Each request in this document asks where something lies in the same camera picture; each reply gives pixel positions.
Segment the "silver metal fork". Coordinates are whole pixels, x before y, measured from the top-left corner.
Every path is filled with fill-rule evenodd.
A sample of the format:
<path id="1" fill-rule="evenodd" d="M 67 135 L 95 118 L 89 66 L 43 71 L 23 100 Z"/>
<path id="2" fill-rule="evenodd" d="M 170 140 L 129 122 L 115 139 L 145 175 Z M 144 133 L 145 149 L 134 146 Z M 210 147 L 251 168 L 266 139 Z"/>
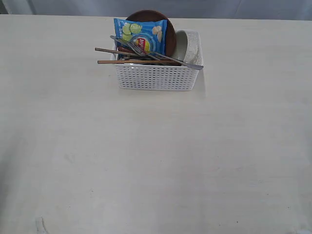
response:
<path id="1" fill-rule="evenodd" d="M 166 55 L 162 55 L 159 54 L 157 52 L 150 52 L 150 51 L 145 51 L 144 49 L 141 49 L 139 46 L 135 45 L 132 42 L 126 42 L 126 45 L 128 47 L 130 47 L 133 51 L 135 51 L 137 54 L 141 55 L 141 56 L 150 56 L 150 57 L 154 57 L 157 56 L 159 58 L 164 58 L 164 59 L 168 59 L 168 60 L 172 60 L 174 62 L 177 62 L 183 66 L 195 69 L 195 70 L 202 70 L 204 67 L 202 65 L 196 65 L 196 64 L 191 64 L 191 63 L 187 63 L 187 62 L 183 62 L 181 60 L 175 59 L 175 58 L 171 58 L 168 57 Z"/>

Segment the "white ceramic bowl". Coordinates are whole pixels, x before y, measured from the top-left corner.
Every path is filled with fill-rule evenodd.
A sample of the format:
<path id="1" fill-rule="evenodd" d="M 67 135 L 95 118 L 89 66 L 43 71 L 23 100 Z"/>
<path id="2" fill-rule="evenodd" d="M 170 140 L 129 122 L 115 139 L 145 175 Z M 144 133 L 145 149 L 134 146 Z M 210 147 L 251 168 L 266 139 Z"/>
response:
<path id="1" fill-rule="evenodd" d="M 203 65 L 200 48 L 200 36 L 197 31 L 176 31 L 176 48 L 172 55 L 173 58 L 186 63 Z"/>

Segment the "brown wooden chopstick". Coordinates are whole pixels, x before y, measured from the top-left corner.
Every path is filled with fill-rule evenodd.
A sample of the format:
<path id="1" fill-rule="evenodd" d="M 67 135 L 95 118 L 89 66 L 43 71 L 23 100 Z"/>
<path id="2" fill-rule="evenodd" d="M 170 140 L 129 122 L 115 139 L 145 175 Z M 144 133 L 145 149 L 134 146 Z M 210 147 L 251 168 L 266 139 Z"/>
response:
<path id="1" fill-rule="evenodd" d="M 103 49 L 103 48 L 97 48 L 95 47 L 95 51 L 98 52 L 106 52 L 106 53 L 111 53 L 111 54 L 118 54 L 118 55 L 125 55 L 125 56 L 132 56 L 132 57 L 144 57 L 144 55 L 138 55 L 135 53 L 129 53 L 129 52 L 123 52 L 123 51 L 116 51 L 116 50 L 110 50 L 110 49 Z"/>
<path id="2" fill-rule="evenodd" d="M 130 59 L 130 60 L 98 60 L 98 64 L 179 64 L 178 62 L 172 61 L 172 60 L 136 60 L 136 59 Z"/>

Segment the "blue Lay's chips bag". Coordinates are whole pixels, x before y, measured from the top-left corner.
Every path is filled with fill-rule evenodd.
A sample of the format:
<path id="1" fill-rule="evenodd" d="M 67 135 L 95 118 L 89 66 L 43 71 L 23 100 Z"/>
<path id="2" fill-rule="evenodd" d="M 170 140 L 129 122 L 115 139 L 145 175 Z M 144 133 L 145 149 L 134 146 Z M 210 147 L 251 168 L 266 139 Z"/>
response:
<path id="1" fill-rule="evenodd" d="M 145 51 L 165 55 L 167 21 L 130 21 L 114 18 L 116 37 L 132 42 Z"/>

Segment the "silver metal knife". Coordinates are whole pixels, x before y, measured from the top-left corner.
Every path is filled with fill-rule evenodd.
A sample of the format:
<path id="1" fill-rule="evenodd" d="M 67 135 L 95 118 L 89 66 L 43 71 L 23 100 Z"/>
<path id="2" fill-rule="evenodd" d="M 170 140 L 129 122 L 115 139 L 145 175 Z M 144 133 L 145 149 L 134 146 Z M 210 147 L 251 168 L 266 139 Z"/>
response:
<path id="1" fill-rule="evenodd" d="M 131 48 L 138 55 L 148 56 L 155 60 L 162 60 L 165 58 L 165 56 L 162 54 L 159 54 L 157 52 L 145 51 L 144 49 L 141 49 L 138 45 L 135 45 L 134 43 L 126 41 L 122 38 L 118 38 L 116 36 L 110 36 L 110 38 L 113 39 L 115 42 L 118 42 L 126 47 Z"/>

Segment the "brown wooden plate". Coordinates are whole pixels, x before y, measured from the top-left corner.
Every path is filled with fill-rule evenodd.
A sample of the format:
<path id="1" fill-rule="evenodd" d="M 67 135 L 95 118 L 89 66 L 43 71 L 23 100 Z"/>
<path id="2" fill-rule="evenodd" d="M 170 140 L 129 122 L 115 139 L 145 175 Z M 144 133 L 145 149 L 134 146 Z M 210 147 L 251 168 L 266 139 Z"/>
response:
<path id="1" fill-rule="evenodd" d="M 165 35 L 165 55 L 171 57 L 176 49 L 176 32 L 169 19 L 162 13 L 154 10 L 137 11 L 126 18 L 130 21 L 148 22 L 148 21 L 167 21 Z"/>

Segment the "dark red wooden spoon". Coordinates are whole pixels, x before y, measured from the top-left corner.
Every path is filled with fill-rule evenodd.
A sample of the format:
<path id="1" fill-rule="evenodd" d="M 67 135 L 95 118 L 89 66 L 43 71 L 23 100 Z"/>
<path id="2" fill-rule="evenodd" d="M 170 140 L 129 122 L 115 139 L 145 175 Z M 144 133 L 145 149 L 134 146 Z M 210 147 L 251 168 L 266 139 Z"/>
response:
<path id="1" fill-rule="evenodd" d="M 127 48 L 124 48 L 124 47 L 121 47 L 121 46 L 119 46 L 117 49 L 118 49 L 118 51 L 121 51 L 121 52 L 132 53 L 132 54 L 136 55 L 136 53 L 133 50 L 130 50 L 130 49 L 127 49 Z"/>

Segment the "white perforated plastic basket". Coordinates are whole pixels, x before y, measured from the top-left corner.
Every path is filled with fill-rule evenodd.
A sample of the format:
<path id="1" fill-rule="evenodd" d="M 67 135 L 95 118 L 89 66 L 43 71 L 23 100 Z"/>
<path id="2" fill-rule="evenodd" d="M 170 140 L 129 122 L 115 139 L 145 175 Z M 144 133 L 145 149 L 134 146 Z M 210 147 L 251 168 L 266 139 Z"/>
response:
<path id="1" fill-rule="evenodd" d="M 116 64 L 115 68 L 120 88 L 135 90 L 189 91 L 202 74 L 201 70 L 173 64 L 126 63 Z"/>

